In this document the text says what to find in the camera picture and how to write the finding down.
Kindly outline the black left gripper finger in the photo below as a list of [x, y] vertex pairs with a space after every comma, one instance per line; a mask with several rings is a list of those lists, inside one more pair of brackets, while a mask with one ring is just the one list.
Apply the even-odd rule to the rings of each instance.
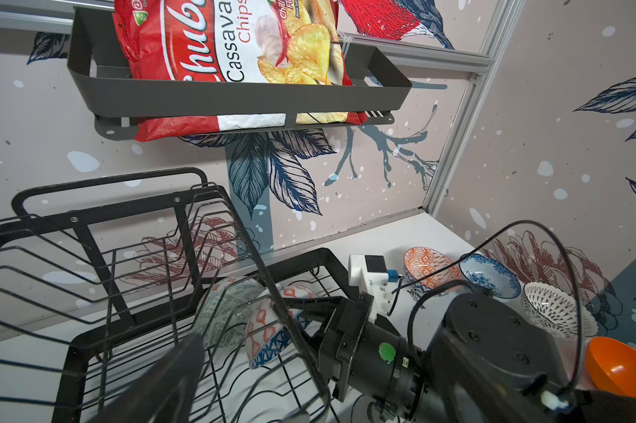
[[202, 336], [191, 333], [92, 421], [189, 421], [203, 363]]

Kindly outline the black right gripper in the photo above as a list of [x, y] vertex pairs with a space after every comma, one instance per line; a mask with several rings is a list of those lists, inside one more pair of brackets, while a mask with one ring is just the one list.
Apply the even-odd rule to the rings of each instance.
[[327, 327], [318, 350], [318, 368], [326, 382], [335, 382], [332, 398], [343, 402], [353, 359], [368, 322], [374, 298], [360, 294], [356, 300], [345, 297], [284, 298], [289, 309], [303, 317], [326, 317]]

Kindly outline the blue triangle patterned bowl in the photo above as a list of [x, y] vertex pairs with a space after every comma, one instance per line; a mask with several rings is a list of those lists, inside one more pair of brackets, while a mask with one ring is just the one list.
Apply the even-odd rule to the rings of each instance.
[[[310, 287], [300, 283], [289, 287], [279, 287], [278, 292], [284, 299], [318, 298], [318, 295]], [[289, 330], [275, 313], [275, 303], [268, 294], [268, 290], [262, 292], [258, 298], [261, 298], [262, 301], [253, 311], [246, 329], [245, 349], [250, 369], [266, 365], [292, 343]], [[300, 329], [305, 330], [309, 326], [310, 321], [302, 317], [302, 310], [292, 308], [288, 313]]]

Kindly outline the green patterned ceramic bowl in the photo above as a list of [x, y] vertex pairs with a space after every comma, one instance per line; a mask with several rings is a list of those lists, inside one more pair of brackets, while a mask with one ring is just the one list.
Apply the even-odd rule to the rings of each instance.
[[255, 278], [224, 278], [212, 285], [201, 299], [192, 326], [193, 332], [201, 334], [203, 347], [236, 347], [260, 304], [255, 300], [264, 292]]

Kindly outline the orange patterned ceramic bowl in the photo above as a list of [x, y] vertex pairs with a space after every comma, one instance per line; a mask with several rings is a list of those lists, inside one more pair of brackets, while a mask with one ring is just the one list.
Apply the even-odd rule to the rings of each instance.
[[[419, 280], [452, 263], [452, 260], [441, 252], [426, 247], [414, 247], [404, 254], [404, 284]], [[414, 286], [408, 287], [408, 292], [414, 300], [419, 300], [426, 292], [440, 287], [452, 280], [462, 280], [462, 273], [457, 266], [426, 278]]]

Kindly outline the plain orange bowl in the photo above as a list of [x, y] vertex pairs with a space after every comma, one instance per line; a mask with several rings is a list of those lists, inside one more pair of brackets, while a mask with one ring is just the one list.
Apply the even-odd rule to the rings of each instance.
[[636, 398], [636, 350], [605, 337], [593, 338], [586, 350], [586, 369], [600, 391]]

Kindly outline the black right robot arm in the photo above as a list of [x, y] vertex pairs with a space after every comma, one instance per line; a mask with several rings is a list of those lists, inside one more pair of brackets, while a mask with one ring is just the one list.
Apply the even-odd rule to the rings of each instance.
[[353, 388], [412, 422], [636, 422], [636, 398], [569, 389], [552, 337], [499, 301], [455, 297], [426, 349], [371, 323], [371, 304], [288, 301], [320, 324], [310, 357], [337, 399]]

